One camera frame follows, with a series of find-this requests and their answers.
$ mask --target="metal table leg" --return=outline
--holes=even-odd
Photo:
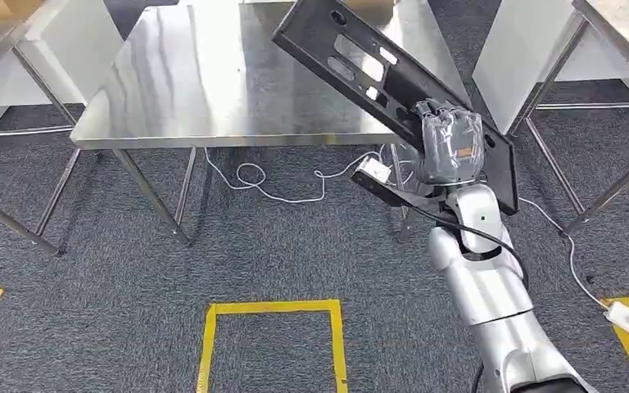
[[[401,173],[401,163],[399,160],[399,153],[396,151],[396,144],[390,143],[389,148],[391,149],[391,159],[392,164],[394,165],[394,175],[396,176],[396,188],[398,188],[399,191],[404,191],[404,174]],[[401,217],[406,219],[407,215],[409,215],[409,208],[402,206]]]
[[[39,224],[37,225],[37,229],[35,229],[35,233],[37,233],[38,236],[42,236],[44,229],[47,227],[47,224],[49,224],[49,219],[52,217],[52,213],[54,213],[54,209],[56,209],[57,204],[59,203],[59,198],[61,198],[61,193],[64,191],[64,187],[66,187],[66,184],[69,182],[71,172],[74,171],[74,166],[78,161],[79,156],[80,149],[75,149],[74,154],[71,155],[69,162],[64,168],[64,173],[61,174],[61,177],[59,178],[59,182],[57,183],[57,187],[54,189],[54,193],[49,198],[47,207],[44,208],[42,218],[39,219]]]
[[[182,182],[182,191],[179,194],[179,202],[177,202],[177,210],[174,212],[174,221],[177,225],[182,225],[182,218],[184,217],[184,207],[187,205],[187,197],[189,196],[189,185],[192,182],[192,174],[194,173],[194,163],[197,161],[197,149],[192,147],[192,151],[189,153],[189,163],[187,164],[187,171],[184,172],[184,181]]]
[[[32,233],[30,230],[24,227],[21,223],[15,221],[10,215],[7,215],[2,210],[0,210],[0,223],[5,224],[10,229],[19,233],[21,236],[27,237],[28,239],[30,239],[30,241],[33,244],[36,244],[37,246],[41,247],[44,250],[44,252],[47,253],[47,255],[50,255],[50,256],[59,255],[59,250],[55,246],[53,246],[52,244],[44,240],[42,237],[36,235],[35,233]]]
[[[556,59],[555,63],[553,64],[553,66],[551,67],[549,71],[549,74],[544,78],[544,82],[536,90],[536,93],[534,94],[532,99],[529,100],[529,103],[527,104],[527,107],[524,108],[523,113],[518,117],[517,120],[515,120],[512,123],[512,125],[508,129],[508,133],[510,135],[514,136],[514,133],[517,131],[517,128],[519,127],[519,125],[526,118],[532,115],[532,112],[534,111],[536,106],[538,106],[541,103],[541,100],[546,95],[546,92],[548,92],[551,85],[555,82],[556,77],[558,77],[558,74],[560,74],[560,71],[565,66],[565,63],[568,62],[570,55],[575,50],[577,45],[580,43],[580,40],[582,39],[582,36],[585,34],[585,30],[587,29],[588,22],[582,16],[578,16],[578,18],[579,18],[579,21],[577,22],[577,27],[575,29],[575,32],[572,34],[572,37],[568,40],[568,43],[566,43],[565,48],[563,49],[563,52],[561,52],[560,56],[558,56],[558,59]]]
[[[595,203],[593,203],[587,210],[578,215],[576,219],[574,219],[564,230],[563,232],[567,234],[571,234],[573,231],[577,230],[584,223],[589,221],[594,215],[602,210],[611,200],[618,195],[624,188],[629,185],[629,171],[623,175],[616,183],[613,184],[606,192],[597,198]]]
[[[143,177],[141,170],[136,166],[136,163],[133,162],[133,159],[129,155],[126,150],[114,150],[115,156],[120,159],[124,168],[131,174],[131,177],[136,181],[138,187],[141,188],[141,192],[143,195],[151,201],[153,205],[153,209],[156,210],[157,214],[165,221],[170,228],[172,229],[172,233],[177,236],[179,242],[185,246],[189,245],[189,239],[184,234],[182,229],[177,224],[177,221],[174,220],[172,214],[167,210],[163,201],[158,197],[158,194],[153,190],[151,184]]]
[[[568,198],[572,202],[572,206],[575,207],[575,210],[577,210],[577,213],[579,215],[582,214],[585,211],[585,208],[582,206],[582,202],[580,202],[580,198],[577,197],[575,190],[572,189],[572,186],[570,185],[568,178],[565,177],[565,174],[560,169],[560,165],[558,165],[558,161],[556,161],[553,154],[551,154],[551,150],[549,149],[548,145],[546,145],[546,141],[544,141],[544,138],[541,137],[541,134],[536,129],[536,126],[534,125],[534,123],[532,123],[532,119],[528,117],[527,117],[527,127],[529,128],[529,131],[532,133],[532,136],[534,137],[534,139],[536,139],[536,144],[539,145],[541,152],[544,153],[544,156],[546,157],[546,160],[549,162],[549,166],[553,170],[555,177],[558,178],[558,181],[560,182],[561,187],[563,187],[563,190],[565,191],[565,193],[568,195]]]

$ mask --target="metal frame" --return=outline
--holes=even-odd
[[[161,217],[166,224],[170,226],[172,230],[172,234],[174,234],[180,243],[184,246],[190,246],[190,241],[187,238],[187,235],[184,234],[184,231],[180,227],[182,223],[182,218],[184,216],[184,207],[187,205],[187,198],[189,195],[189,184],[192,181],[192,174],[194,171],[194,164],[197,160],[197,148],[192,147],[191,153],[189,154],[189,162],[187,164],[187,171],[184,174],[184,181],[182,182],[182,191],[179,194],[179,202],[177,204],[177,210],[174,216],[167,210],[167,207],[160,199],[158,194],[153,190],[151,184],[146,180],[146,178],[141,173],[141,170],[136,165],[136,162],[133,161],[131,155],[126,150],[113,150],[115,156],[121,161],[121,164],[124,168],[131,174],[133,180],[138,184],[138,188],[141,189],[146,198],[151,202],[153,209],[156,213]]]
[[[75,117],[66,109],[62,100],[60,100],[57,95],[52,91],[52,88],[45,82],[42,75],[34,68],[32,63],[29,62],[25,54],[14,44],[11,49],[16,58],[23,65],[25,71],[27,71],[28,75],[33,79],[33,81],[38,85],[38,87],[43,91],[45,96],[49,99],[50,102],[61,112],[61,114],[65,117],[68,126],[63,127],[44,127],[39,129],[22,129],[16,131],[9,131],[0,133],[0,137],[10,137],[10,136],[27,136],[27,135],[40,135],[40,134],[49,134],[49,133],[65,133],[70,132],[76,124]],[[47,255],[50,256],[61,256],[61,251],[52,245],[50,242],[46,241],[43,238],[43,234],[45,229],[47,228],[47,224],[49,223],[49,219],[52,217],[54,210],[57,207],[59,199],[61,198],[61,194],[66,187],[66,184],[69,181],[71,173],[75,167],[76,162],[80,157],[81,149],[76,148],[71,155],[66,167],[64,169],[63,174],[59,178],[57,182],[57,186],[54,189],[54,193],[50,196],[47,206],[44,209],[42,217],[39,220],[37,228],[34,232],[27,229],[23,224],[16,221],[10,215],[5,213],[3,210],[0,210],[0,223],[5,224],[10,229],[20,234],[21,236],[29,239],[33,244],[39,246]]]
[[[545,93],[554,83],[556,77],[559,72],[565,66],[565,63],[570,58],[570,55],[575,50],[577,45],[580,43],[580,40],[585,33],[585,30],[590,23],[580,14],[577,14],[578,20],[576,20],[577,27],[574,30],[572,37],[568,40],[565,45],[565,48],[561,52],[558,59],[556,59],[555,63],[551,67],[549,74],[544,78],[543,84],[539,86],[536,90],[536,93],[526,105],[525,110],[521,114],[520,117],[516,121],[513,122],[512,126],[509,129],[511,135],[514,136],[514,133],[517,131],[519,125],[524,122],[527,125],[527,129],[532,134],[534,139],[536,140],[539,149],[544,154],[546,160],[549,163],[551,170],[553,170],[556,178],[558,179],[560,185],[563,187],[563,190],[568,195],[568,199],[570,199],[572,206],[575,208],[577,212],[577,217],[570,222],[568,226],[563,230],[564,233],[572,234],[576,230],[578,230],[583,224],[590,221],[600,210],[602,210],[611,200],[618,195],[625,187],[629,185],[629,170],[626,172],[619,180],[617,180],[611,187],[609,187],[606,192],[604,192],[600,197],[594,201],[590,206],[585,208],[580,202],[580,198],[575,193],[575,190],[572,189],[572,186],[568,179],[566,178],[563,171],[560,169],[560,165],[558,161],[555,159],[553,153],[551,153],[548,145],[546,144],[544,138],[539,133],[538,129],[532,122],[531,114],[534,110],[538,111],[562,111],[562,110],[601,110],[601,109],[615,109],[615,108],[629,108],[629,102],[613,102],[613,103],[573,103],[573,104],[541,104],[541,100],[544,98]]]

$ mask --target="black panel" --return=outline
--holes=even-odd
[[[382,80],[371,78],[336,50],[334,42],[339,34],[382,63]],[[298,0],[274,32],[273,41],[419,151],[423,151],[423,133],[420,119],[409,113],[413,104],[431,97],[472,109],[470,102],[458,99],[413,57],[338,0]],[[380,55],[380,47],[397,59],[396,64]],[[331,57],[336,61],[330,63]],[[337,64],[339,69],[343,64],[353,77],[347,71],[341,74],[329,64]],[[377,99],[366,95],[370,87],[378,90]],[[491,140],[490,146],[486,143],[483,171],[501,210],[512,215],[518,210],[514,148],[485,121],[483,129]]]

